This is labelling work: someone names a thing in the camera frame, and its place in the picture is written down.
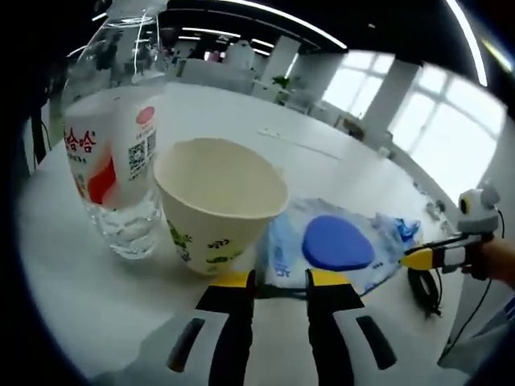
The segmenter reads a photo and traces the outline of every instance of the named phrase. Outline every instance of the robotic arm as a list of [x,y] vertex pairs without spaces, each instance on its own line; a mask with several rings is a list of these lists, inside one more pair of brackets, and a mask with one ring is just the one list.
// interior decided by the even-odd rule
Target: robotic arm
[[406,251],[401,265],[416,270],[443,268],[451,272],[470,266],[475,279],[486,279],[486,260],[480,258],[480,246],[493,238],[499,227],[496,204],[500,196],[494,187],[465,191],[459,196],[458,233]]

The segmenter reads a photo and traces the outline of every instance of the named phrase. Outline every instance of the blue oval pad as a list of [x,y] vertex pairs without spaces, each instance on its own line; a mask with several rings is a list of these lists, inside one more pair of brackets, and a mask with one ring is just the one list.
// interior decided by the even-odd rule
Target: blue oval pad
[[354,225],[340,217],[315,217],[306,228],[303,254],[316,268],[331,271],[362,269],[372,263],[374,250]]

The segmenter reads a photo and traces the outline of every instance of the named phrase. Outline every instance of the hand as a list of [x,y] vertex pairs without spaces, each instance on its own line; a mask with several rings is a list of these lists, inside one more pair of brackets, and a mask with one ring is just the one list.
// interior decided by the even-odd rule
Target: hand
[[[515,248],[504,239],[493,239],[481,245],[480,253],[487,259],[487,277],[515,290]],[[463,273],[470,273],[470,268],[463,267]]]

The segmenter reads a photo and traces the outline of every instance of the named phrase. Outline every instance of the potted plant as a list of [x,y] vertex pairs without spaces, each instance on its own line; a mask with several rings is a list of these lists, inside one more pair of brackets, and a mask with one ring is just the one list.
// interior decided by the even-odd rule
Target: potted plant
[[286,88],[290,84],[290,78],[287,78],[285,76],[274,76],[272,78],[272,84],[278,84],[279,86],[281,86],[283,89],[286,90]]

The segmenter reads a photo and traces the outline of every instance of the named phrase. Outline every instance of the wall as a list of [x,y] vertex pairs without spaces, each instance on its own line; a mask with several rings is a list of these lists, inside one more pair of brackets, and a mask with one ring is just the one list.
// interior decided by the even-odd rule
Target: wall
[[[363,118],[364,127],[367,130],[372,130],[377,134],[388,129],[397,111],[401,108],[417,72],[418,66],[395,60]],[[513,149],[515,149],[515,123],[507,117],[495,154],[484,173],[482,181],[489,180],[499,191],[501,195],[499,208],[505,216],[505,238],[515,244],[515,169],[513,167],[515,165],[515,154]],[[446,204],[447,217],[454,223],[459,213],[452,200],[409,155],[396,146],[394,151],[396,154],[393,160],[405,169],[427,191],[431,198],[441,199]],[[451,332],[452,338],[456,336],[461,326],[476,308],[483,296],[486,284],[484,281],[477,281],[471,277],[465,278],[462,298],[459,303],[455,325]],[[483,305],[463,332],[462,337],[475,333],[477,328],[487,322],[511,296],[513,296],[513,291],[506,285],[493,282]]]
[[300,81],[306,90],[315,99],[320,100],[343,58],[343,54],[299,55],[291,70],[290,78],[300,76]]
[[272,78],[286,75],[299,47],[300,42],[281,36],[275,44],[272,55],[268,57],[265,71],[261,77],[262,82],[271,84]]

